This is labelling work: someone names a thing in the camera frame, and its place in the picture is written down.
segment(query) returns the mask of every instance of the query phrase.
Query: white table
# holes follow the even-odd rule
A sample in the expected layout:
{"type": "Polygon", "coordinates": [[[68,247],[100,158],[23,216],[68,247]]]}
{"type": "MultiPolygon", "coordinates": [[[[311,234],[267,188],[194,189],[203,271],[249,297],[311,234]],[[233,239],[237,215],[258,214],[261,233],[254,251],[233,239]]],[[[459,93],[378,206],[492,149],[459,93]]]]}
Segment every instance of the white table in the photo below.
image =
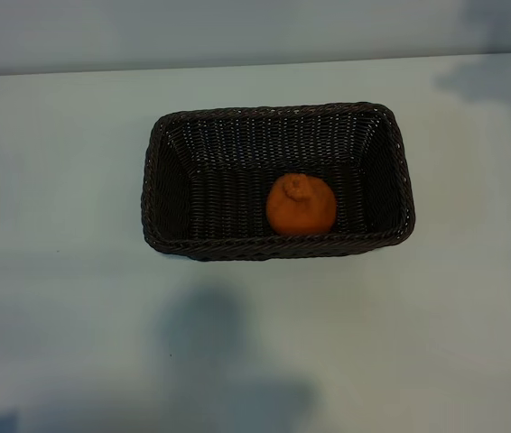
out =
{"type": "Polygon", "coordinates": [[[511,433],[511,55],[1,77],[1,413],[17,433],[511,433]],[[197,263],[144,242],[159,116],[358,100],[404,134],[404,244],[197,263]]]}

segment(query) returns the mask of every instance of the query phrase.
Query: orange fruit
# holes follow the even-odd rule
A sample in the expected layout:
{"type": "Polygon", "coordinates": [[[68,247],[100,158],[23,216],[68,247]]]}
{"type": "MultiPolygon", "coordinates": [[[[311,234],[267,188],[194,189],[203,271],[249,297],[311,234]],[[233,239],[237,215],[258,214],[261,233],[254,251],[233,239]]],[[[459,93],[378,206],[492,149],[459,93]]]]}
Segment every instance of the orange fruit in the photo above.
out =
{"type": "Polygon", "coordinates": [[[328,233],[336,222],[336,197],[322,179],[284,174],[270,190],[265,213],[278,235],[328,233]]]}

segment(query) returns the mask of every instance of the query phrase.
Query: white wall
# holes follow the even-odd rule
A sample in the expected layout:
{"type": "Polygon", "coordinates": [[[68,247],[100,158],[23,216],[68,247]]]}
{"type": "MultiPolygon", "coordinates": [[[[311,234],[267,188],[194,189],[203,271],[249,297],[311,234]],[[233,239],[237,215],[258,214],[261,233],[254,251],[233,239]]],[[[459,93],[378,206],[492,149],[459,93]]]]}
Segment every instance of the white wall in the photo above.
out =
{"type": "Polygon", "coordinates": [[[0,74],[511,51],[511,0],[0,0],[0,74]]]}

